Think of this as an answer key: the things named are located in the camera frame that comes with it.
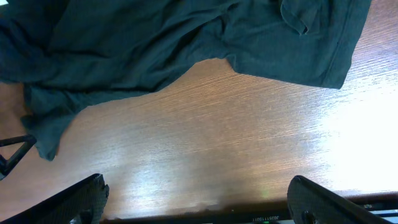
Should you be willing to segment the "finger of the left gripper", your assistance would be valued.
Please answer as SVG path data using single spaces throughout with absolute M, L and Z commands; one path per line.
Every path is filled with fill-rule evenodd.
M 9 159 L 1 156 L 1 180 L 10 174 L 36 142 L 36 138 L 30 134 L 1 140 L 1 147 L 22 143 L 22 146 Z

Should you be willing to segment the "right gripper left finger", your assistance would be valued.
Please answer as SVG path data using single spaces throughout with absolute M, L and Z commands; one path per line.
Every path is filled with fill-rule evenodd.
M 1 224 L 99 224 L 108 196 L 103 175 L 93 174 Z

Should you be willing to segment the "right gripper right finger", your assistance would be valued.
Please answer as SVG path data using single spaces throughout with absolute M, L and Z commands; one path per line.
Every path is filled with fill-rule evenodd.
M 290 181 L 287 206 L 295 224 L 390 224 L 302 175 Z

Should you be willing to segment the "dark green t-shirt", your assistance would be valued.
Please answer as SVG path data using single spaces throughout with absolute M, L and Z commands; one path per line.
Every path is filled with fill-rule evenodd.
M 367 0 L 67 0 L 1 6 L 1 81 L 21 83 L 21 121 L 41 158 L 85 108 L 157 92 L 195 63 L 342 87 Z

